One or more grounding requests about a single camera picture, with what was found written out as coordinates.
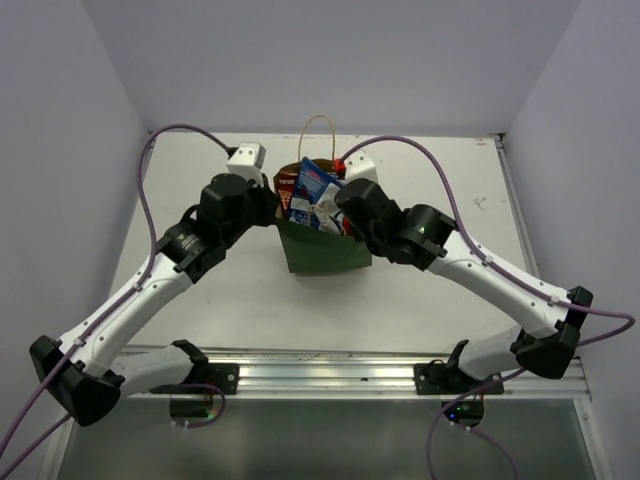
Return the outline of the green brown paper bag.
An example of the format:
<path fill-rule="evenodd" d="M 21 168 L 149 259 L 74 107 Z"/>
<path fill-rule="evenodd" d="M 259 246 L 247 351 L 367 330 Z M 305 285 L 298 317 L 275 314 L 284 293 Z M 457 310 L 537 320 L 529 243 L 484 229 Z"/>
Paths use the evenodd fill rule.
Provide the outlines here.
<path fill-rule="evenodd" d="M 298 140 L 299 146 L 297 147 L 296 160 L 282 166 L 278 172 L 283 167 L 300 162 L 304 157 L 320 159 L 323 163 L 331 163 L 333 165 L 333 160 L 338 158 L 336 156 L 336 132 L 334 122 L 326 115 L 314 115 L 304 124 L 302 132 L 306 133 L 311 123 L 320 119 L 326 121 L 329 125 L 331 135 L 329 156 L 326 158 L 305 156 L 301 146 L 304 138 L 300 137 Z M 273 184 L 278 172 L 273 177 Z M 363 244 L 356 242 L 347 221 L 344 219 L 343 222 L 346 227 L 346 234 L 344 236 L 324 233 L 291 223 L 282 218 L 279 197 L 276 227 L 289 272 L 297 275 L 318 276 L 337 274 L 371 266 L 371 254 Z"/>

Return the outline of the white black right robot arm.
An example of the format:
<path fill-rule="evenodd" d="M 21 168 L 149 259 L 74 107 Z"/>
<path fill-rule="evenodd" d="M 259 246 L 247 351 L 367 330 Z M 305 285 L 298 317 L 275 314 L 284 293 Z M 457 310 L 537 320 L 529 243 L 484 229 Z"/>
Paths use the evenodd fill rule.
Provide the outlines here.
<path fill-rule="evenodd" d="M 583 310 L 593 302 L 588 289 L 565 290 L 502 262 L 514 278 L 508 281 L 490 267 L 489 252 L 468 247 L 454 219 L 424 204 L 401 209 L 373 181 L 348 183 L 335 203 L 373 255 L 450 280 L 515 321 L 515 327 L 483 340 L 458 342 L 446 363 L 429 368 L 429 383 L 461 392 L 518 368 L 546 379 L 563 377 L 580 340 Z"/>

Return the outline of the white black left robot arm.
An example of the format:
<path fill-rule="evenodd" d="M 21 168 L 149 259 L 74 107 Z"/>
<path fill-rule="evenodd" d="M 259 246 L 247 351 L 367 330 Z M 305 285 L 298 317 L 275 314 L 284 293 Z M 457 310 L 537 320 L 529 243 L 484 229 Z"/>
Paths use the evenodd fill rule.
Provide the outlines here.
<path fill-rule="evenodd" d="M 127 360 L 120 353 L 165 305 L 224 261 L 250 228 L 274 224 L 278 203 L 265 175 L 213 177 L 199 203 L 165 232 L 146 264 L 112 298 L 60 338 L 42 335 L 32 343 L 39 380 L 79 425 L 98 422 L 138 393 L 204 391 L 212 369 L 189 341 Z"/>

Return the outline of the orange red Doritos bag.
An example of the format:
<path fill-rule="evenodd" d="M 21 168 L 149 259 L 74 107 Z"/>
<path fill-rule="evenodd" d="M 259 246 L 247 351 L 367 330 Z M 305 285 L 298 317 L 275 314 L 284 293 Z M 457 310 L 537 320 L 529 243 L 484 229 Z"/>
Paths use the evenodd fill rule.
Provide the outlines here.
<path fill-rule="evenodd" d="M 313 160 L 323 170 L 334 175 L 339 180 L 337 174 L 333 171 L 333 165 L 331 163 L 323 163 L 320 159 L 311 160 Z M 276 187 L 276 193 L 280 197 L 282 218 L 284 220 L 287 220 L 286 214 L 289 207 L 289 202 L 293 194 L 294 184 L 299 174 L 301 161 L 292 165 L 288 165 L 287 167 L 283 167 L 274 179 L 274 186 Z"/>

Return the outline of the blue snack bag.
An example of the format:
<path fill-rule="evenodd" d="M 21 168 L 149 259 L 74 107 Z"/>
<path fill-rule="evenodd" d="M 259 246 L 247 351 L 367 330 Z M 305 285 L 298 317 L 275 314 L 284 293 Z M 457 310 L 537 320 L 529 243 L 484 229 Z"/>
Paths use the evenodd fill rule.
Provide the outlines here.
<path fill-rule="evenodd" d="M 335 204 L 335 196 L 342 187 L 343 183 L 334 175 L 304 157 L 286 219 L 320 232 L 344 236 L 344 215 Z"/>

